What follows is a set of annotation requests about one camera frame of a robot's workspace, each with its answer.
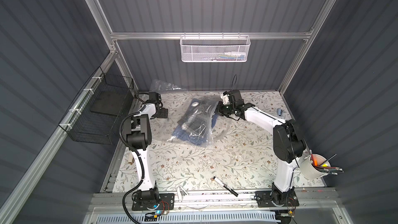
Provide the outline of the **black white plaid shirt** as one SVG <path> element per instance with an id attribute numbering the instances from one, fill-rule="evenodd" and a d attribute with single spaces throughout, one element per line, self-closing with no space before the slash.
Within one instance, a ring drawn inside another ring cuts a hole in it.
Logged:
<path id="1" fill-rule="evenodd" d="M 177 121 L 179 133 L 184 139 L 207 139 L 217 122 L 215 114 L 218 101 L 196 99 L 189 104 L 188 109 Z"/>

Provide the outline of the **blue checked shirt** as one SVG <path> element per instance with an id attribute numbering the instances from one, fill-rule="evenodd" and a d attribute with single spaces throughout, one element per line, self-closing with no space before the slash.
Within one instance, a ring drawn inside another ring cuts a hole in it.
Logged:
<path id="1" fill-rule="evenodd" d="M 193 98 L 186 112 L 177 121 L 172 138 L 200 147 L 210 145 L 213 140 L 212 130 L 218 119 L 215 114 L 218 103 L 213 96 Z"/>

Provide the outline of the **clear plastic vacuum bag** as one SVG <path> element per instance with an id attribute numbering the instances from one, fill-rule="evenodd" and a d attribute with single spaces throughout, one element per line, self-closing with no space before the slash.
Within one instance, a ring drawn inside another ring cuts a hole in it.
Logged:
<path id="1" fill-rule="evenodd" d="M 233 120 L 216 113 L 222 92 L 191 92 L 159 79 L 151 82 L 149 91 L 161 94 L 169 110 L 167 118 L 150 121 L 155 142 L 205 148 L 215 145 L 234 127 Z"/>

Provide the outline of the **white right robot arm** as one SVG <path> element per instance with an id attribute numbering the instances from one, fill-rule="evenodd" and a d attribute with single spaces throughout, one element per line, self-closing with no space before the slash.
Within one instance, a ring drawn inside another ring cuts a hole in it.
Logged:
<path id="1" fill-rule="evenodd" d="M 294 171 L 299 167 L 299 159 L 306 150 L 306 143 L 297 123 L 268 114 L 252 103 L 245 103 L 239 90 L 225 91 L 220 95 L 216 114 L 227 118 L 252 122 L 273 135 L 273 151 L 278 158 L 277 175 L 273 186 L 279 192 L 293 188 Z"/>

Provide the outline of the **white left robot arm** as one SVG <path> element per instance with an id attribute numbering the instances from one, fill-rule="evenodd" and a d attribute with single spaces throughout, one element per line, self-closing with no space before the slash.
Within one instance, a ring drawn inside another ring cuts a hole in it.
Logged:
<path id="1" fill-rule="evenodd" d="M 141 108 L 128 114 L 120 123 L 119 135 L 122 143 L 130 150 L 137 167 L 138 185 L 134 188 L 141 192 L 155 190 L 157 187 L 150 168 L 148 149 L 152 143 L 150 119 L 168 117 L 169 110 L 163 107 L 161 95 L 149 92 L 149 99 L 143 101 Z"/>

